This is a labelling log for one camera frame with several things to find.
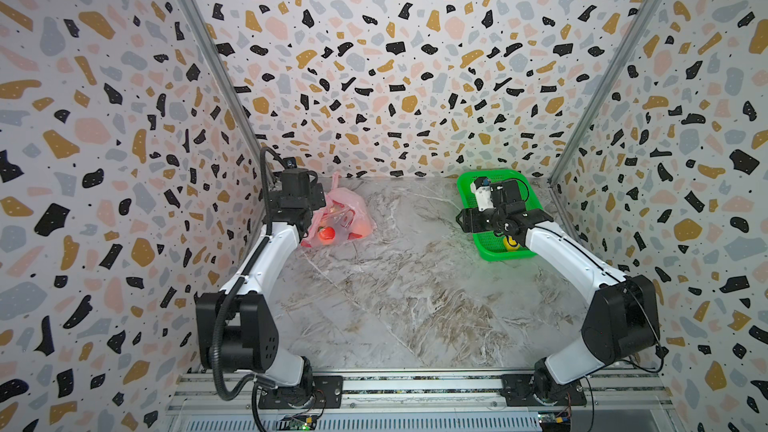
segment pink plastic bag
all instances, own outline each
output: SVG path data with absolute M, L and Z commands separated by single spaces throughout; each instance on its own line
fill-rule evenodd
M 376 230 L 376 223 L 362 197 L 346 187 L 339 187 L 340 175 L 333 173 L 331 190 L 326 192 L 326 206 L 312 214 L 312 225 L 302 246 L 339 245 L 367 237 Z

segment yellow object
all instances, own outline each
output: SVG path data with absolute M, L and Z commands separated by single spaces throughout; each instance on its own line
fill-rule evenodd
M 513 238 L 510 237 L 504 237 L 504 248 L 506 248 L 508 251 L 518 250 L 520 248 L 520 244 L 517 243 Z

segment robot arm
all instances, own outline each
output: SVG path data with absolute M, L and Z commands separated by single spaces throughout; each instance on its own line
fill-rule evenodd
M 569 280 L 589 309 L 581 336 L 534 366 L 534 393 L 556 400 L 571 382 L 658 343 L 656 291 L 570 238 L 540 208 L 525 209 L 517 179 L 472 184 L 478 206 L 456 217 L 464 232 L 494 232 L 536 252 Z

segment wire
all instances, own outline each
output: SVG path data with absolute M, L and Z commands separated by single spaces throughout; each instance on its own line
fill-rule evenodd
M 592 403 L 592 418 L 589 421 L 589 428 L 587 429 L 587 432 L 592 432 L 592 427 L 594 426 L 594 396 L 592 395 L 592 384 L 589 383 L 589 377 L 585 375 L 584 379 L 587 380 L 587 385 L 589 386 L 589 401 Z

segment black cable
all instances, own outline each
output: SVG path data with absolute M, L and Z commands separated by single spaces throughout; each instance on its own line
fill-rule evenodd
M 254 390 L 250 394 L 250 411 L 254 414 L 254 422 L 256 422 L 256 428 L 259 432 L 266 432 L 264 425 L 259 418 L 259 394 L 261 393 L 261 387 L 257 387 L 254 384 Z
M 589 386 L 589 401 L 592 403 L 592 419 L 589 422 L 587 432 L 592 432 L 592 427 L 594 426 L 594 392 L 592 391 L 592 384 L 589 383 L 589 377 L 585 375 L 584 379 L 586 379 L 587 385 Z

